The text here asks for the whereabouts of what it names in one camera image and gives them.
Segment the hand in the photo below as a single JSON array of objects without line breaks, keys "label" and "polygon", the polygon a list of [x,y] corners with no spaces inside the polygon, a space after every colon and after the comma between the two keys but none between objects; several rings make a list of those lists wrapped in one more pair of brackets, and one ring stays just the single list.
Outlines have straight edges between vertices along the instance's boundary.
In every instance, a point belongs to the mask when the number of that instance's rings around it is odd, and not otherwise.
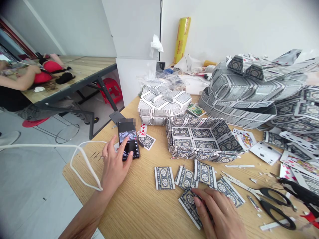
[{"label": "hand", "polygon": [[33,71],[36,74],[40,74],[41,70],[39,67],[32,65],[32,66],[28,66],[28,71]]},{"label": "hand", "polygon": [[102,150],[104,169],[102,174],[101,186],[103,188],[103,191],[107,191],[111,195],[115,193],[117,188],[124,181],[133,160],[133,151],[131,151],[127,157],[125,164],[123,165],[123,152],[128,141],[128,137],[126,137],[121,143],[117,153],[115,152],[113,146],[115,138],[116,135],[113,136],[111,141],[108,142]]},{"label": "hand", "polygon": [[192,189],[207,205],[213,219],[209,219],[204,203],[197,197],[194,202],[208,239],[246,239],[245,227],[233,201],[217,190]]}]

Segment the gray fabric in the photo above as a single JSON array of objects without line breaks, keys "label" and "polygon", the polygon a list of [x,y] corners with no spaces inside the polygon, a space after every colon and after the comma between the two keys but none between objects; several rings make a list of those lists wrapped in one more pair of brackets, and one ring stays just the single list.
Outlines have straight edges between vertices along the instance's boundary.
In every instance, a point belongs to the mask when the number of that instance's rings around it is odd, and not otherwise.
[{"label": "gray fabric", "polygon": [[[51,106],[58,107],[58,108],[81,110],[80,106],[73,100],[62,100]],[[43,110],[35,106],[34,104],[30,104],[28,107],[25,107],[24,109],[20,111],[16,111],[14,113],[24,120],[34,121],[34,120],[49,118],[51,116],[54,116],[62,112],[64,111],[58,112],[58,111],[52,111],[52,110]],[[83,113],[72,113],[72,114],[74,114],[76,117],[83,120],[85,123],[89,122],[90,116],[87,114],[83,114]]]}]

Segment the scissors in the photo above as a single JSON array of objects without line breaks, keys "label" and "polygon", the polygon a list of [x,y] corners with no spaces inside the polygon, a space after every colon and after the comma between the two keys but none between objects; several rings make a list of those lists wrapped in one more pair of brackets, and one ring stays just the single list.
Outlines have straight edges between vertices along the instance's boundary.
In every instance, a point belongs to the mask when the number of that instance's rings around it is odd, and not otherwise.
[{"label": "scissors", "polygon": [[[257,189],[252,189],[248,186],[246,186],[245,184],[243,184],[241,181],[235,179],[234,177],[232,177],[231,175],[223,172],[225,175],[227,175],[227,177],[225,177],[226,179],[228,179],[229,181],[231,181],[232,183],[246,189],[247,191],[250,191],[259,201],[260,205],[262,206],[262,208],[265,210],[265,212],[273,219],[275,220],[275,222],[277,222],[280,226],[289,229],[289,230],[296,230],[296,224],[290,219],[289,216],[287,216],[286,214],[283,213],[282,210],[280,210],[279,208],[275,207],[274,205],[272,205],[271,203],[265,201],[263,198],[261,198],[259,195],[264,196],[265,198],[268,198],[269,200],[274,201],[275,203],[277,203],[278,205],[283,205],[283,206],[288,206],[288,207],[292,207],[293,210],[295,211],[296,208],[293,207],[293,204],[291,203],[291,201],[281,192],[278,192],[272,188],[260,188],[259,190]],[[280,195],[283,199],[285,199],[285,202],[280,201],[274,197],[272,197],[269,194],[269,191],[272,191],[273,193],[276,193],[278,195]],[[286,224],[282,224],[278,219],[276,219],[273,214],[271,213],[271,210],[274,210],[275,212],[277,212],[278,214],[280,214],[281,216],[283,216],[289,223],[289,225]]]}]

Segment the phone screen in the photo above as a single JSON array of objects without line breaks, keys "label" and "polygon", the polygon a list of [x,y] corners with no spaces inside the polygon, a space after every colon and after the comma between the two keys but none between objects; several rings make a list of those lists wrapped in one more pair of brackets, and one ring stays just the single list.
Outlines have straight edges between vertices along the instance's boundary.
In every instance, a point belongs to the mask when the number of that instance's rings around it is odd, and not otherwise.
[{"label": "phone screen", "polygon": [[120,145],[127,136],[129,137],[129,140],[127,141],[124,148],[123,161],[126,161],[127,156],[131,151],[133,151],[133,159],[139,158],[140,150],[135,125],[133,124],[133,122],[118,122],[117,127],[119,131]]}]

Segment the black scissors handle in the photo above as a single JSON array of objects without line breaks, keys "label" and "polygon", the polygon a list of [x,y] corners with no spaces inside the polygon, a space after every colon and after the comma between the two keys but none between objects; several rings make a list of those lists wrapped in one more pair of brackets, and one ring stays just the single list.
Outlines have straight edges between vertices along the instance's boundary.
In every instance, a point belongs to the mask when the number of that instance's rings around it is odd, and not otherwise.
[{"label": "black scissors handle", "polygon": [[[273,219],[275,220],[275,222],[277,222],[280,226],[288,229],[288,230],[296,230],[296,224],[290,219],[290,217],[288,217],[286,214],[284,214],[283,211],[281,211],[279,208],[275,207],[274,205],[270,204],[269,202],[265,201],[264,199],[261,199],[259,201],[260,205],[262,206],[262,208],[265,210],[265,212]],[[271,210],[276,211],[278,214],[280,214],[281,216],[283,216],[289,223],[288,225],[282,224],[278,219],[276,219],[272,213]]]},{"label": "black scissors handle", "polygon": [[[261,188],[259,189],[259,191],[264,195],[266,196],[268,199],[270,200],[273,200],[274,202],[276,202],[278,205],[284,205],[284,206],[288,206],[288,207],[293,207],[292,205],[292,202],[289,200],[289,198],[287,198],[284,194],[282,194],[281,192],[275,190],[275,189],[272,189],[272,188]],[[280,201],[274,197],[272,197],[270,194],[269,194],[269,191],[272,191],[278,195],[280,195],[283,199],[285,199],[286,202],[283,202],[283,201]]]}]

